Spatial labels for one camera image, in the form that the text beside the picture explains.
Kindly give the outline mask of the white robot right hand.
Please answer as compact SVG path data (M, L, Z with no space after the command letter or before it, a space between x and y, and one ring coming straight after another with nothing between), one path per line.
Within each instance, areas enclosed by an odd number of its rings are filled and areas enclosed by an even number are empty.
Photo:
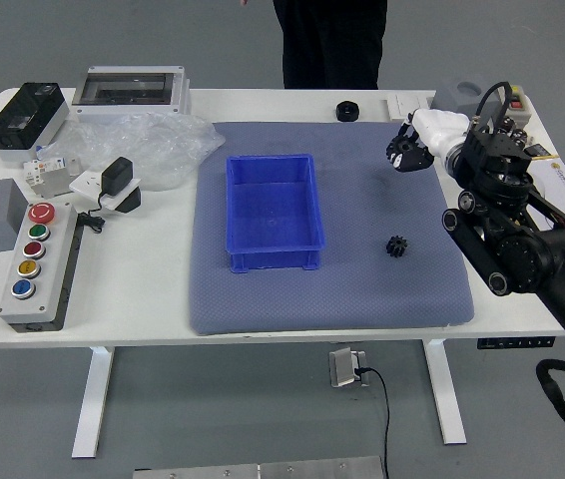
M436 109L417 109L407 115L386 156L400 173L428 169L435 160L455 159L462 150L469 127L464 114Z

